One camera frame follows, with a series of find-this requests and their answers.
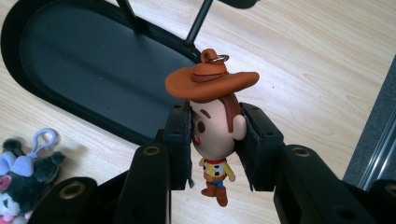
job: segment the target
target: brown hair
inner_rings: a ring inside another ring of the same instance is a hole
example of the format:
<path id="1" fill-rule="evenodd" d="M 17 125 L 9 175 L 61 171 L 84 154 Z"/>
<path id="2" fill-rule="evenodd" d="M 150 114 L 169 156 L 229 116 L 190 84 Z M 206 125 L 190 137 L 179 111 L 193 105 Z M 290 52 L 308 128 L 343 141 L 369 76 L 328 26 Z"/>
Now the brown hair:
<path id="1" fill-rule="evenodd" d="M 228 132 L 233 132 L 233 117 L 241 114 L 241 106 L 234 93 L 221 96 L 219 100 L 224 104 L 225 114 L 227 117 Z"/>

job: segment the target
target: woody figurine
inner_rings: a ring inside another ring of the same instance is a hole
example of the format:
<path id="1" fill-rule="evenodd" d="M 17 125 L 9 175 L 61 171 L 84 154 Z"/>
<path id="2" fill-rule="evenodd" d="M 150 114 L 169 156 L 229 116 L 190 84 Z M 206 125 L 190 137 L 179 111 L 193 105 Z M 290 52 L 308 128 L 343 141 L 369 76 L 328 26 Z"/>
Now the woody figurine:
<path id="1" fill-rule="evenodd" d="M 233 154 L 235 140 L 243 140 L 247 132 L 245 117 L 235 92 L 254 85 L 259 80 L 255 72 L 230 74 L 224 64 L 227 55 L 205 49 L 201 63 L 193 68 L 181 68 L 165 80 L 167 91 L 174 97 L 190 101 L 192 113 L 192 142 L 203 157 L 207 197 L 216 197 L 220 206 L 228 203 L 223 180 L 235 174 L 226 158 Z"/>

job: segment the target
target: wooden table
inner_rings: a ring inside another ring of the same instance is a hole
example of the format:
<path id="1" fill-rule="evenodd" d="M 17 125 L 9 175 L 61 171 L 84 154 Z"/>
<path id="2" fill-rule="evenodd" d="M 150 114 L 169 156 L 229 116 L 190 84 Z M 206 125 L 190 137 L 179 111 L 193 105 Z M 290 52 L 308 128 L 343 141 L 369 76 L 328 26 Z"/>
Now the wooden table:
<path id="1" fill-rule="evenodd" d="M 16 0 L 0 2 L 0 24 Z M 186 37 L 202 0 L 134 0 L 137 16 Z M 342 178 L 396 53 L 396 2 L 263 1 L 241 10 L 215 1 L 195 40 L 198 49 L 228 54 L 232 73 L 256 71 L 260 81 L 237 93 L 259 106 L 286 144 L 313 148 Z M 17 84 L 0 60 L 0 142 L 15 137 L 24 151 L 51 127 L 66 156 L 57 181 L 90 176 L 98 184 L 126 171 L 135 144 L 63 111 Z M 199 155 L 192 150 L 195 187 L 172 193 L 174 223 L 278 223 L 272 192 L 251 192 L 239 159 L 229 163 L 229 205 L 201 195 Z"/>

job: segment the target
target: black tray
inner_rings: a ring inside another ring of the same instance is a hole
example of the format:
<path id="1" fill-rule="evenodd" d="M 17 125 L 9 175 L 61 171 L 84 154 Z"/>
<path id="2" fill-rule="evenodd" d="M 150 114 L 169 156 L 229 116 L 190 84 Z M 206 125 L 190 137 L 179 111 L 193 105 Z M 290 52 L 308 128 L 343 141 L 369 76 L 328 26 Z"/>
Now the black tray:
<path id="1" fill-rule="evenodd" d="M 1 50 L 26 90 L 142 145 L 177 103 L 165 77 L 198 63 L 200 52 L 123 12 L 102 0 L 21 0 L 6 17 Z"/>

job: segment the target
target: brown cowboy hat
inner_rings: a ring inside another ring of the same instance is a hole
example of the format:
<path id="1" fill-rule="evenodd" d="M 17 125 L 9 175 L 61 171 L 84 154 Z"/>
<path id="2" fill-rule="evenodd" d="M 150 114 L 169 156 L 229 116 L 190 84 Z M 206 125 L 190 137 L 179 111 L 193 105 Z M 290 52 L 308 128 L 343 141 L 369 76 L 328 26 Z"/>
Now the brown cowboy hat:
<path id="1" fill-rule="evenodd" d="M 259 80 L 256 72 L 228 73 L 224 64 L 227 59 L 213 49 L 205 49 L 201 63 L 178 69 L 166 78 L 166 90 L 178 99 L 206 103 L 253 86 Z"/>

